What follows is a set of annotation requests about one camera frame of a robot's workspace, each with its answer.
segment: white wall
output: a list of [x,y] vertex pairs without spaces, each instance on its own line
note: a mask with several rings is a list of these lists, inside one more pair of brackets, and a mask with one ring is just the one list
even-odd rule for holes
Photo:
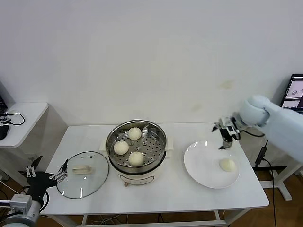
[[1,0],[0,81],[68,124],[212,122],[303,71],[301,0]]

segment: wooden floor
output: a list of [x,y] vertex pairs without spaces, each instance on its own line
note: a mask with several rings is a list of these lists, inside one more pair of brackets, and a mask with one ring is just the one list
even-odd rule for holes
[[[270,180],[270,174],[265,171],[257,171],[259,180]],[[21,187],[14,181],[9,180],[7,182],[9,186],[17,191],[21,190]],[[276,203],[276,220],[278,227],[303,227],[303,178],[300,176],[292,175],[286,181],[285,184],[293,197],[292,201],[285,201],[278,189],[275,189],[275,203]],[[9,196],[14,194],[9,189],[0,185],[0,188]],[[266,208],[253,209],[247,214],[242,216],[236,222],[231,224],[231,227],[274,227],[273,219],[273,207],[272,207],[272,189],[265,189],[266,195],[270,200],[270,205]],[[4,199],[3,194],[0,192],[0,199]],[[114,215],[102,215],[102,218],[111,218]],[[199,220],[211,220],[215,219],[213,212],[190,212],[190,213],[162,213],[164,222],[176,222],[176,221],[199,221]],[[82,216],[70,216],[78,225],[81,224]],[[132,215],[128,217],[128,223],[156,223],[162,222],[161,217],[158,214],[140,214]],[[100,223],[101,216],[93,215],[89,216],[87,224],[97,225]],[[126,223],[126,215],[121,215],[113,220],[114,223]],[[41,217],[36,225],[37,227],[60,227],[55,221],[50,218]]]

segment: pot lid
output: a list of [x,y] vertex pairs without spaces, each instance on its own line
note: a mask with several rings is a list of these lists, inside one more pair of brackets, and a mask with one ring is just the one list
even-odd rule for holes
[[80,199],[97,191],[108,176],[108,161],[95,151],[79,153],[67,162],[67,177],[57,184],[60,194]]

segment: white round plate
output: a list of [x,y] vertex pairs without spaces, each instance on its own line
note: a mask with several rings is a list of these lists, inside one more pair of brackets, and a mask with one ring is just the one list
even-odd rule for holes
[[[226,188],[234,184],[240,175],[238,161],[230,150],[219,150],[217,143],[200,141],[190,145],[184,154],[184,164],[191,177],[209,188]],[[231,158],[236,170],[226,172],[219,166],[222,158]]]

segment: stainless steel pot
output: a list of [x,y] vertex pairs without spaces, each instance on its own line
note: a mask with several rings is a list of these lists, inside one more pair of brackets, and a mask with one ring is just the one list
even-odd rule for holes
[[[132,127],[141,129],[142,136],[138,140],[128,138],[128,131]],[[124,155],[114,152],[116,142],[124,140],[129,145],[129,150]],[[143,120],[132,120],[118,125],[107,137],[105,148],[109,161],[113,167],[129,175],[141,175],[157,168],[166,156],[166,135],[158,125]],[[128,157],[132,152],[139,151],[144,155],[143,166],[133,167],[128,163]]]

